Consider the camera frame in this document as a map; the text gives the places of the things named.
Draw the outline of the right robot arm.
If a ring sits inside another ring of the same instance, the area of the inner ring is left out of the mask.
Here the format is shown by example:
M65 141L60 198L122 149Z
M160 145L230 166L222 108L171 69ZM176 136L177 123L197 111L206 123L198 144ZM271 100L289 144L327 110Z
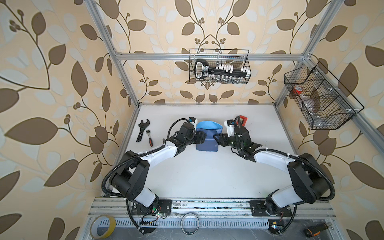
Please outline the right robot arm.
M215 134L214 140L222 147L231 147L234 154L254 163L266 164L287 173L291 183L275 190L265 198L262 209L270 216L290 205L313 204L316 201L330 201L336 195L330 177L310 154L291 155L254 143L249 131L236 126L228 134Z

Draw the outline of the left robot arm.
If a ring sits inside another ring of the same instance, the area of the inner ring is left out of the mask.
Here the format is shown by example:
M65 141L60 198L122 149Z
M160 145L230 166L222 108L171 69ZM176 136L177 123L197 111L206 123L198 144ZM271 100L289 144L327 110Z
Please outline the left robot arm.
M138 154L126 152L119 164L104 177L101 184L103 193L140 204L148 213L157 212L159 197L146 187L150 167L176 157L190 145L203 144L206 137L207 134L198 131L195 124L185 122L179 131L164 139L157 148Z

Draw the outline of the light blue wrapping paper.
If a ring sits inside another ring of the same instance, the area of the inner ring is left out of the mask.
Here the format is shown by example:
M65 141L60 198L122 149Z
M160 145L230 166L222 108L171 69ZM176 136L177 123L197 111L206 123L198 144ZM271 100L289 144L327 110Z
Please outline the light blue wrapping paper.
M222 130L223 126L213 121L202 121L198 123L197 131L204 132L206 134L206 138L204 143L196 145L196 150L204 152L217 152L219 145L214 139L214 136L220 135Z

